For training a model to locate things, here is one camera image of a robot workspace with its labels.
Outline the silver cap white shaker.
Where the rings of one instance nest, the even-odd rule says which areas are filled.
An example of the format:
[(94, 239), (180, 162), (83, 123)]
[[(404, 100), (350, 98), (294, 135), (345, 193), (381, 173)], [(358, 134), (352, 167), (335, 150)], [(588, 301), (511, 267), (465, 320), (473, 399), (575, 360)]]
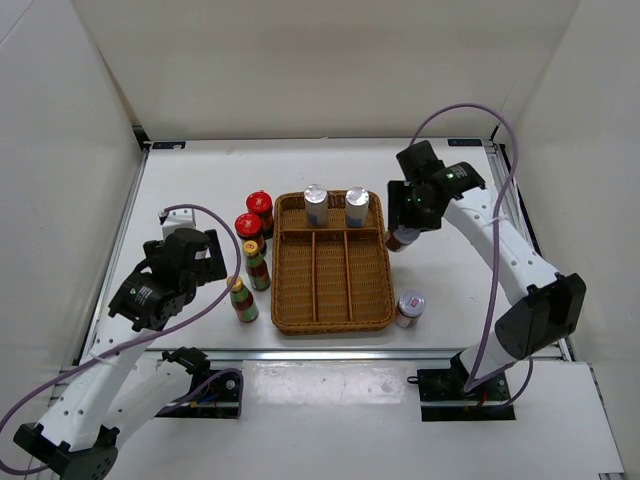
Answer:
[(306, 217), (313, 227), (326, 227), (329, 221), (328, 192), (319, 184), (307, 186), (303, 192)]
[(351, 187), (345, 194), (345, 221), (348, 227), (360, 228), (366, 224), (370, 194), (364, 187)]

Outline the silver cap white shaker front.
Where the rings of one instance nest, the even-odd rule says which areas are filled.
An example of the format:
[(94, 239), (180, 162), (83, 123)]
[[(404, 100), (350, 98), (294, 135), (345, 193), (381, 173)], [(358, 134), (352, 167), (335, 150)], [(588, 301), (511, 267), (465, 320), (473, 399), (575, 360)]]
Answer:
[(329, 221), (328, 192), (319, 184), (307, 186), (303, 192), (306, 217), (313, 227), (326, 227)]

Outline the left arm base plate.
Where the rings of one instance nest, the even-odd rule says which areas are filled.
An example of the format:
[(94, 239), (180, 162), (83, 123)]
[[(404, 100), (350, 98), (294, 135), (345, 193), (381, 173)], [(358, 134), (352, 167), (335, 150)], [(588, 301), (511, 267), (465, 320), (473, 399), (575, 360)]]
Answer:
[(157, 418), (239, 419), (244, 377), (240, 369), (208, 370), (198, 374), (182, 402), (161, 409)]

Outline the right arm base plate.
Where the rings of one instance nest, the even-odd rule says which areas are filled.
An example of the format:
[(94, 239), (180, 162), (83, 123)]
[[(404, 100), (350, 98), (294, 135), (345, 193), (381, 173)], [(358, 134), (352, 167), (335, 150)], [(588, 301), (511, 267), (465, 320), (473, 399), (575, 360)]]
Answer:
[(513, 421), (514, 408), (505, 406), (511, 392), (504, 373), (469, 393), (451, 369), (420, 369), (406, 379), (418, 389), (421, 420), (437, 422)]

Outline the dark spice jar white lid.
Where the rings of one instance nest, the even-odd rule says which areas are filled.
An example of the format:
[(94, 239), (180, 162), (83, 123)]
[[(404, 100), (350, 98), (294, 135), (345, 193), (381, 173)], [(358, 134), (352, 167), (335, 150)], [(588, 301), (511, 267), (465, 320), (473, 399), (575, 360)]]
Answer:
[(396, 229), (388, 229), (384, 235), (384, 244), (391, 252), (401, 252), (414, 243), (420, 231), (399, 225)]

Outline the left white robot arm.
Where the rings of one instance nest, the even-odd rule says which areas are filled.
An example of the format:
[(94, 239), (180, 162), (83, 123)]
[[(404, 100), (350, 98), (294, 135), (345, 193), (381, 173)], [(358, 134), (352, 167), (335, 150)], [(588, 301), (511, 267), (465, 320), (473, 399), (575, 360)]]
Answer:
[(195, 347), (165, 352), (155, 373), (122, 389), (142, 354), (180, 314), (198, 288), (227, 275), (215, 230), (178, 228), (144, 244), (108, 305), (89, 359), (58, 376), (67, 388), (35, 423), (21, 425), (14, 442), (62, 479), (103, 479), (120, 448), (159, 413), (208, 392), (217, 373)]

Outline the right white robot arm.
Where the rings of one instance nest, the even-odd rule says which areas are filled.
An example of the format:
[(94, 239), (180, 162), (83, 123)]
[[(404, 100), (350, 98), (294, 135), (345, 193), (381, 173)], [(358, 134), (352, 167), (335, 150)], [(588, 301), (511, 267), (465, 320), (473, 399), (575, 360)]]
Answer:
[(452, 360), (449, 387), (460, 399), (477, 396), (487, 381), (576, 330), (586, 284), (563, 275), (501, 216), (485, 180), (467, 162), (447, 166), (428, 141), (399, 152), (403, 179), (387, 184), (389, 250), (401, 251), (421, 234), (449, 222), (492, 271), (491, 290), (504, 291), (509, 309), (487, 317), (478, 343)]

